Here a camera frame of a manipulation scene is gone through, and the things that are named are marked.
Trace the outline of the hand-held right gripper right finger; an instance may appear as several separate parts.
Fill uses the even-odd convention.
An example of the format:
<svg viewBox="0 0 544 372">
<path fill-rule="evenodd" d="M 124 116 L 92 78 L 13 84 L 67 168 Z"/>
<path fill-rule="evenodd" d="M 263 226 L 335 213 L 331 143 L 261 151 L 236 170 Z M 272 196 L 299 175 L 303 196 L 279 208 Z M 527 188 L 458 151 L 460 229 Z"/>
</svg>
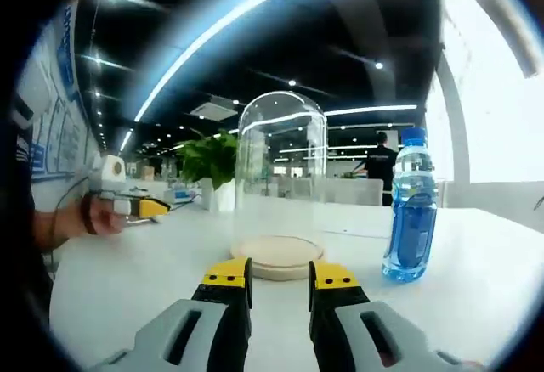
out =
<svg viewBox="0 0 544 372">
<path fill-rule="evenodd" d="M 372 301 L 346 267 L 309 262 L 309 337 L 320 371 L 483 371 L 433 350 L 388 304 Z"/>
</svg>

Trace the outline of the person's left hand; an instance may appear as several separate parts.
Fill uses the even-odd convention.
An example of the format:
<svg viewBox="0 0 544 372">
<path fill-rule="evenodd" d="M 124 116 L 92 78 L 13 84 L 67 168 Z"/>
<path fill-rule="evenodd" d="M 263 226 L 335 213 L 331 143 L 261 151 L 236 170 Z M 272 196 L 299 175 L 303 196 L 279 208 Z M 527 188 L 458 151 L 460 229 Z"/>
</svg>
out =
<svg viewBox="0 0 544 372">
<path fill-rule="evenodd" d="M 126 217 L 114 211 L 112 200 L 93 196 L 89 206 L 90 234 L 108 236 L 119 234 L 126 225 Z"/>
</svg>

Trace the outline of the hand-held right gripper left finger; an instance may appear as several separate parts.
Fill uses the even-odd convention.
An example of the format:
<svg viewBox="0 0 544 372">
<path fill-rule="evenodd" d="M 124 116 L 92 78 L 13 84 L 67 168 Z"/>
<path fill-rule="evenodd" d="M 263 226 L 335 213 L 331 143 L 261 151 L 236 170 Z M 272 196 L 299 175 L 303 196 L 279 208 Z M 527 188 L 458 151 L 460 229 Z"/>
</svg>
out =
<svg viewBox="0 0 544 372">
<path fill-rule="evenodd" d="M 242 371 L 252 334 L 252 259 L 207 270 L 190 299 L 180 299 L 137 331 L 132 349 L 92 371 Z"/>
</svg>

